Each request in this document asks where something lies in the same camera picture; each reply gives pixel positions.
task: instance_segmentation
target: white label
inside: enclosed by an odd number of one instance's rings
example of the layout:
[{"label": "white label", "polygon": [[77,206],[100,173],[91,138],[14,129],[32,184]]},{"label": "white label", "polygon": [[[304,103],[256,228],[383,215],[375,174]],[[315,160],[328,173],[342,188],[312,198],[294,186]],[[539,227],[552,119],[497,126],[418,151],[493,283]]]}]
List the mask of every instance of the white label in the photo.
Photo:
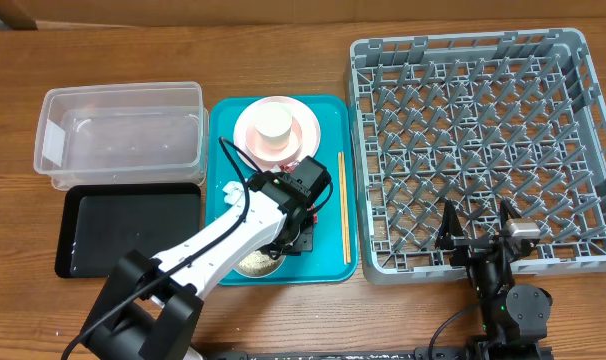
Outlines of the white label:
[{"label": "white label", "polygon": [[65,131],[48,119],[45,124],[42,155],[56,165],[61,166],[63,145],[65,145]]}]

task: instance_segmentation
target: blue tray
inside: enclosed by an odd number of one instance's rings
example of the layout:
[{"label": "blue tray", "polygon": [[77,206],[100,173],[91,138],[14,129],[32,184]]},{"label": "blue tray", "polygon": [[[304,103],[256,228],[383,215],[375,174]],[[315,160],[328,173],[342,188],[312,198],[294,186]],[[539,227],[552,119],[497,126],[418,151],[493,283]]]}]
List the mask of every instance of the blue tray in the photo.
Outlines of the blue tray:
[{"label": "blue tray", "polygon": [[[309,284],[319,282],[338,282],[347,280],[356,270],[358,261],[356,199],[354,188],[354,168],[352,145],[350,143],[347,108],[341,99],[332,95],[304,95],[293,98],[307,105],[321,125],[321,144],[314,157],[327,167],[334,193],[327,204],[319,211],[319,222],[314,227],[314,250],[301,256],[288,256],[283,265],[274,273],[262,278],[247,278],[232,271],[221,281],[221,285],[277,285]],[[223,186],[229,181],[238,181],[234,169],[229,164],[219,146],[219,136],[232,139],[234,124],[243,110],[260,97],[229,98],[214,107],[210,120],[210,148],[207,173],[207,193],[205,224],[227,211],[229,205],[223,201]],[[343,241],[341,235],[341,207],[339,195],[338,153],[345,154],[347,180],[347,203],[350,218],[350,248],[352,261],[343,265]],[[246,177],[252,174],[235,155]],[[327,190],[319,197],[325,199]]]}]

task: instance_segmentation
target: wood grain surface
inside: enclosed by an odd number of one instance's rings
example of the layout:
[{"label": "wood grain surface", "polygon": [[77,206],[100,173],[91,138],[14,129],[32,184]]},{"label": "wood grain surface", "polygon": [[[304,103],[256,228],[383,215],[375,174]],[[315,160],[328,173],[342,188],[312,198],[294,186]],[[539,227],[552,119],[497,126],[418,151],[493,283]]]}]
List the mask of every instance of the wood grain surface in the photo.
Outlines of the wood grain surface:
[{"label": "wood grain surface", "polygon": [[[231,96],[345,98],[356,39],[547,27],[583,31],[606,100],[606,19],[0,32],[0,359],[59,357],[103,284],[54,274],[65,193],[32,169],[48,90],[193,80],[208,109]],[[606,359],[606,273],[519,280],[554,296],[543,343],[557,359]],[[465,282],[373,286],[360,269],[342,284],[219,287],[206,299],[194,341],[251,352],[413,349],[473,301]],[[480,331],[478,315],[468,316],[439,344],[462,344]],[[93,358],[82,347],[76,354]]]}]

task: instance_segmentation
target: wooden chopstick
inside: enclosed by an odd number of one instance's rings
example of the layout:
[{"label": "wooden chopstick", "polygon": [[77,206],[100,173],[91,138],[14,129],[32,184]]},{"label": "wooden chopstick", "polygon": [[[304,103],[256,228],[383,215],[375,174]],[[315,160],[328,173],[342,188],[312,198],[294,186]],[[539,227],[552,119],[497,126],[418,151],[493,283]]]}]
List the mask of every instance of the wooden chopstick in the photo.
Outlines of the wooden chopstick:
[{"label": "wooden chopstick", "polygon": [[339,192],[341,196],[341,234],[343,237],[343,264],[352,262],[350,250],[349,213],[347,208],[347,184],[345,177],[345,154],[339,152]]}]

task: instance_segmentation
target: white cup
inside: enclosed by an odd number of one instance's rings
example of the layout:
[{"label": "white cup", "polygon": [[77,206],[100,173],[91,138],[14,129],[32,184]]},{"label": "white cup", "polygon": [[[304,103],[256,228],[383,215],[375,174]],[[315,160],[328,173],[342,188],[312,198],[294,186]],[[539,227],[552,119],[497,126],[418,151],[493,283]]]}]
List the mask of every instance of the white cup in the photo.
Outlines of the white cup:
[{"label": "white cup", "polygon": [[292,130],[292,114],[285,105],[271,102],[256,109],[254,127],[270,149],[287,146]]}]

